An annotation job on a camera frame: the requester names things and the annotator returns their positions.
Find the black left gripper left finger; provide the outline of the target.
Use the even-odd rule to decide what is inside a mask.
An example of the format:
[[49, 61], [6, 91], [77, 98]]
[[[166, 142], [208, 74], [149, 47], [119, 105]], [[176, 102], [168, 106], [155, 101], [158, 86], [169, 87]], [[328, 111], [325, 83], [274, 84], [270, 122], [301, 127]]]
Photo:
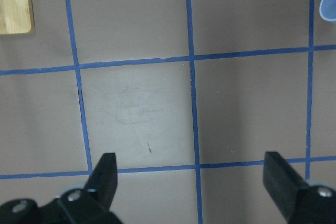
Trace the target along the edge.
[[115, 153], [104, 153], [82, 188], [38, 206], [29, 198], [1, 205], [1, 223], [121, 223], [110, 211], [118, 186]]

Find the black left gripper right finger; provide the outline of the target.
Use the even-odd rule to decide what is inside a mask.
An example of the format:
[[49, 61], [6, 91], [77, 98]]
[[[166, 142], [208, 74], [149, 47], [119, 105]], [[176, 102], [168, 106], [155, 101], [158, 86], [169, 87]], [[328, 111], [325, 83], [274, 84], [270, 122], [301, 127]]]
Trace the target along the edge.
[[335, 223], [335, 189], [305, 180], [278, 152], [264, 155], [263, 185], [287, 223]]

